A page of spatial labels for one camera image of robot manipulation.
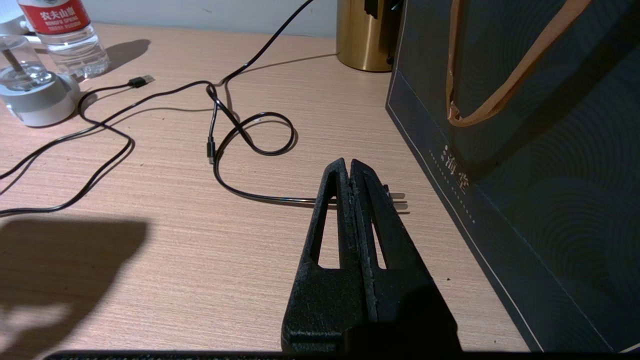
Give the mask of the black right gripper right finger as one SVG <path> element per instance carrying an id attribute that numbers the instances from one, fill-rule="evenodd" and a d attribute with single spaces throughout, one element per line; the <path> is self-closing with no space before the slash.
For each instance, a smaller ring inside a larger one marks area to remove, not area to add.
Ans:
<path id="1" fill-rule="evenodd" d="M 354 353 L 459 353 L 457 322 L 402 223 L 387 188 L 350 165 L 366 316 L 350 330 Z"/>

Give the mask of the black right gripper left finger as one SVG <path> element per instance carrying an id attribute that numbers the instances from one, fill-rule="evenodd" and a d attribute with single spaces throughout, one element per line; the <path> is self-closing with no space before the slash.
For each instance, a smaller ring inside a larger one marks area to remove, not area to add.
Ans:
<path id="1" fill-rule="evenodd" d="M 345 336 L 370 319 L 366 258 L 372 240 L 358 201 L 359 161 L 340 158 L 324 170 L 281 325 L 287 353 L 338 353 Z M 320 265 L 329 202 L 336 201 L 337 268 Z"/>

